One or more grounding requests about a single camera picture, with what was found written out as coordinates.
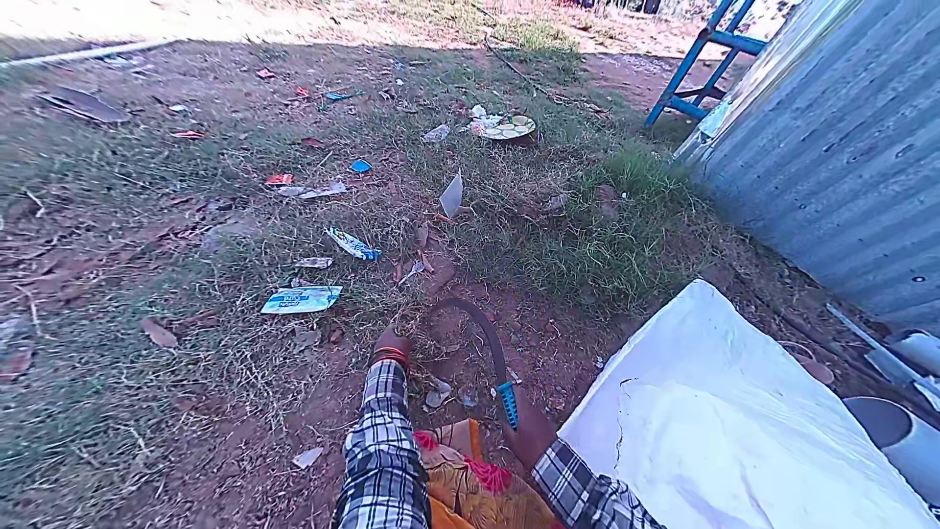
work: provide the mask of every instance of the hand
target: hand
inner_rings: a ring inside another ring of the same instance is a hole
[[[389,323],[388,327],[382,331],[382,334],[379,335],[379,339],[375,341],[375,348],[372,349],[375,354],[372,355],[372,361],[370,364],[375,363],[383,359],[391,359],[397,361],[401,364],[401,367],[404,368],[405,372],[408,372],[408,355],[411,353],[412,347],[415,345],[412,342],[411,338],[404,336],[399,336],[395,333],[395,324]],[[401,354],[394,353],[391,350],[382,349],[390,347],[392,349],[397,349]]]
[[[539,409],[532,405],[522,388],[513,386],[516,395],[516,411],[519,413],[519,429],[503,423],[503,437],[506,445],[522,462],[525,470],[531,472],[548,447],[558,439],[555,425]]]

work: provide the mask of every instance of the bangle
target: bangle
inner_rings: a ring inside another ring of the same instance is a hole
[[[377,361],[394,360],[398,362],[399,365],[401,365],[402,369],[405,370],[405,375],[408,374],[408,369],[410,367],[408,365],[408,355],[401,352],[400,349],[396,347],[381,347],[376,349],[373,355],[373,364]]]

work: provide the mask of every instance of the sickle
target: sickle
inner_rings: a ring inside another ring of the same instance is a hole
[[[477,322],[483,335],[486,336],[486,343],[490,346],[490,352],[493,354],[493,369],[496,371],[496,391],[502,399],[503,410],[506,412],[506,418],[512,429],[518,426],[518,413],[516,410],[515,393],[512,391],[512,382],[506,379],[506,358],[503,356],[503,345],[499,343],[499,337],[496,336],[496,328],[486,317],[486,314],[478,306],[461,299],[459,297],[448,297],[431,307],[430,314],[434,314],[445,307],[457,307],[470,315],[470,318]]]

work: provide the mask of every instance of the blue sickle handle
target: blue sickle handle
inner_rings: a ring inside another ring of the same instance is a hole
[[[503,409],[506,411],[506,418],[509,419],[509,426],[513,431],[519,429],[519,412],[516,410],[516,394],[512,392],[512,382],[500,384],[496,392],[503,401]]]

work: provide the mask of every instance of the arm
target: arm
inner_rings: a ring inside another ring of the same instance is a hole
[[[532,478],[567,527],[662,528],[625,484],[595,476],[561,439],[535,464]]]
[[[394,360],[368,370],[359,424],[346,438],[346,481],[333,527],[426,528],[428,475],[408,419],[405,372]]]
[[[555,425],[515,388],[519,429],[503,425],[512,453],[532,472],[542,498],[566,527],[662,529],[623,483],[595,476]]]

